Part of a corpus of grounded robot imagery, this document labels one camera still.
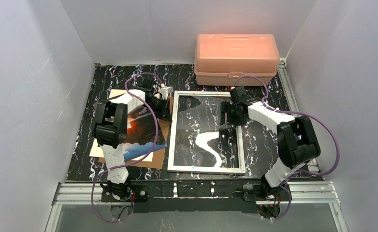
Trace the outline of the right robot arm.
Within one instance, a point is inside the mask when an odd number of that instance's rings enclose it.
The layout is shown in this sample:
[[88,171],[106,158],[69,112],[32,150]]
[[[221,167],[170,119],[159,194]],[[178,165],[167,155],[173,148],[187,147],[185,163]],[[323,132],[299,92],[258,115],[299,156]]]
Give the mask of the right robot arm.
[[282,113],[263,99],[251,97],[244,86],[232,88],[229,94],[230,101],[220,104],[221,132],[253,120],[277,136],[278,159],[262,176],[263,188],[280,187],[298,169],[320,155],[320,145],[309,117]]

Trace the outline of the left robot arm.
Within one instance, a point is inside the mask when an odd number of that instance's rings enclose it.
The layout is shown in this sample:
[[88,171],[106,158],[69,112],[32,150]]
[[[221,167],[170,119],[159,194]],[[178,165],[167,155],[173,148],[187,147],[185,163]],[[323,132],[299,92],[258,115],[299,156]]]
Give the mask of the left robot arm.
[[149,78],[135,89],[96,102],[91,131],[103,151],[109,182],[125,184],[127,166],[137,163],[135,157],[166,147],[159,121],[172,121],[168,97],[173,91],[165,84],[156,87]]

